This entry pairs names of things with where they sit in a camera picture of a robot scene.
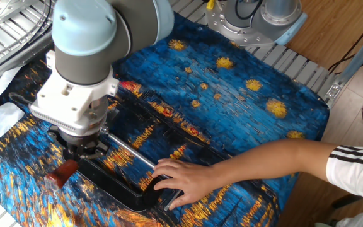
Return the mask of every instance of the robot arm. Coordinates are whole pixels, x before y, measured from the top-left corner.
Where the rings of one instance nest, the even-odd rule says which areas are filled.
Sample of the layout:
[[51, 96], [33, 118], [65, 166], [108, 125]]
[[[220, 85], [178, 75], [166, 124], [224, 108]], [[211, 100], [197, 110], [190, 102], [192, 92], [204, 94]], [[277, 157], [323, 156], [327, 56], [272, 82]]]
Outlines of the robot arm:
[[99, 83], [111, 63], [165, 38], [173, 22], [167, 0], [59, 0], [52, 29], [55, 66], [69, 82]]
[[53, 17], [52, 74], [32, 113], [71, 137], [97, 134], [106, 119], [106, 95], [118, 80], [111, 64], [155, 44], [173, 29], [167, 0], [58, 0]]

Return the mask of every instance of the finger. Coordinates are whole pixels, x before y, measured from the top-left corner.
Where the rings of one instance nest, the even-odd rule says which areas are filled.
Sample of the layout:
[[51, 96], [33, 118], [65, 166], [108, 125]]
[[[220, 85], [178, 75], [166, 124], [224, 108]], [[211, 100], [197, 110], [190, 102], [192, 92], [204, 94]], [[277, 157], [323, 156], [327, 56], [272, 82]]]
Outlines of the finger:
[[180, 207], [182, 205], [186, 205], [190, 203], [188, 201], [188, 195], [182, 195], [180, 196], [179, 198], [175, 199], [171, 204], [170, 204], [170, 207], [169, 207], [169, 210], [173, 210], [174, 208], [176, 207]]
[[183, 163], [182, 161], [174, 160], [173, 158], [162, 158], [162, 159], [158, 160], [158, 163], [161, 163], [161, 162], [164, 162], [164, 161], [174, 161], [174, 162], [177, 162], [177, 163]]
[[162, 158], [160, 160], [158, 160], [158, 163], [161, 163], [162, 161], [169, 161], [172, 160], [171, 158]]
[[166, 180], [161, 180], [160, 182], [156, 183], [156, 185], [154, 186], [155, 190], [159, 190], [159, 189], [180, 189], [181, 190], [181, 186], [183, 184], [180, 182], [180, 180], [178, 179], [166, 179]]
[[155, 169], [154, 173], [152, 174], [152, 177], [157, 177], [160, 175], [167, 175], [169, 177], [177, 177], [180, 174], [177, 171], [177, 168], [172, 166], [162, 166], [161, 168]]
[[172, 166], [172, 167], [175, 167], [175, 168], [180, 168], [183, 165], [181, 163], [179, 163], [179, 162], [176, 162], [176, 161], [163, 161], [163, 162], [157, 164], [154, 167], [154, 170], [157, 169], [157, 168], [160, 168], [162, 166]]

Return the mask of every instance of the blue cloth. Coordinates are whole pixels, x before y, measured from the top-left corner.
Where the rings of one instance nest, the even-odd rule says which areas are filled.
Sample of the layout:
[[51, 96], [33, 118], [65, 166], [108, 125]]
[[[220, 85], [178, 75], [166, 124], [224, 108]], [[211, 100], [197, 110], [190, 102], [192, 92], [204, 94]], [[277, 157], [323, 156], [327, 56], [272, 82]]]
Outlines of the blue cloth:
[[[22, 226], [276, 226], [297, 175], [227, 185], [171, 212], [134, 213], [78, 173], [59, 192], [47, 190], [43, 177], [63, 162], [62, 148], [50, 124], [8, 96], [34, 100], [50, 74], [43, 62], [21, 69], [0, 97], [26, 113], [0, 138], [0, 203]], [[122, 87], [109, 99], [120, 111], [111, 131], [153, 162], [210, 165], [286, 137], [317, 140], [328, 120], [307, 87], [180, 15], [166, 40], [113, 68]], [[152, 170], [101, 139], [112, 147], [99, 162], [144, 190]]]

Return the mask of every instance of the metal rack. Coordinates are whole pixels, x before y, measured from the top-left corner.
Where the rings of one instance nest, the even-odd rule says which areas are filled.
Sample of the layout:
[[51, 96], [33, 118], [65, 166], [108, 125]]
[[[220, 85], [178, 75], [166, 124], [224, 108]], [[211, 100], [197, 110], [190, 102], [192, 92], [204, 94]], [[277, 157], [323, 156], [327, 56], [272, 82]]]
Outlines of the metal rack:
[[[24, 47], [35, 42], [49, 29], [52, 22], [50, 18], [52, 9], [49, 10], [49, 8], [49, 0], [38, 0], [35, 1], [35, 4], [0, 23], [0, 76], [3, 71], [10, 69], [6, 65], [10, 59], [13, 57], [17, 59], [17, 55], [21, 54]], [[15, 67], [22, 64], [23, 61], [10, 63], [11, 67]]]

